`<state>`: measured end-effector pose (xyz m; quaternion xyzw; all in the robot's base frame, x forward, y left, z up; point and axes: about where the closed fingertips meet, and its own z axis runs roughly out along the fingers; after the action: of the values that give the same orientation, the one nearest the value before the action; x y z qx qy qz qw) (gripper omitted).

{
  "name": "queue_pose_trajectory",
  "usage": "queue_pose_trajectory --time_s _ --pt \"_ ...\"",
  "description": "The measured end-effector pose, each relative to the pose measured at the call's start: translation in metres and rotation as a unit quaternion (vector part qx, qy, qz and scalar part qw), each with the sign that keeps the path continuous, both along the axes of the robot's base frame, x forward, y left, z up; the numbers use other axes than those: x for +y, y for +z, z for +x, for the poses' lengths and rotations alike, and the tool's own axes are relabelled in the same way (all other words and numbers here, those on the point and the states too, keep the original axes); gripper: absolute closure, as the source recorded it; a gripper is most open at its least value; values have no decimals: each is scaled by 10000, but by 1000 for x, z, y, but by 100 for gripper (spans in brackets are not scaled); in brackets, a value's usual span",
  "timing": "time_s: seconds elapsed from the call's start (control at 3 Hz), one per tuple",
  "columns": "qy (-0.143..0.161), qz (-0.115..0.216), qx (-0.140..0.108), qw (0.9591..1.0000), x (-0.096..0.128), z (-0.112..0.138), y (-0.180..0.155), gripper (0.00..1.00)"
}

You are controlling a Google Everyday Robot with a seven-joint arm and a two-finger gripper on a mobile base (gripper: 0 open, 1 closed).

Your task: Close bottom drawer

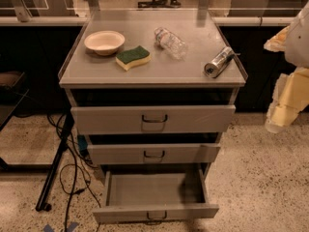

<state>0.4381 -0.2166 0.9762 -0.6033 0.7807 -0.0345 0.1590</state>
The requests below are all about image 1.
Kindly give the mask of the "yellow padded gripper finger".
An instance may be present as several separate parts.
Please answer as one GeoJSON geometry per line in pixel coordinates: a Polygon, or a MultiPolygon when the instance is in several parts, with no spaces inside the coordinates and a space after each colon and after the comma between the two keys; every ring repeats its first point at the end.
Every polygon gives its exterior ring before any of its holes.
{"type": "Polygon", "coordinates": [[[284,51],[286,48],[286,37],[289,31],[289,27],[283,28],[276,35],[271,37],[264,44],[264,49],[272,52],[284,51]]]}
{"type": "Polygon", "coordinates": [[[308,105],[309,69],[296,68],[291,74],[282,73],[276,81],[267,111],[266,129],[272,133],[283,131],[308,105]]]}

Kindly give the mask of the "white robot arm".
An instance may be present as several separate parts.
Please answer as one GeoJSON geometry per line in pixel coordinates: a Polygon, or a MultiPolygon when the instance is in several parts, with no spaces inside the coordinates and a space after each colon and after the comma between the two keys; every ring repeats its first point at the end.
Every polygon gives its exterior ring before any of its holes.
{"type": "Polygon", "coordinates": [[[285,60],[296,66],[291,74],[281,74],[272,93],[265,127],[278,133],[291,125],[309,105],[309,14],[303,9],[292,23],[267,40],[264,49],[283,51],[285,60]]]}

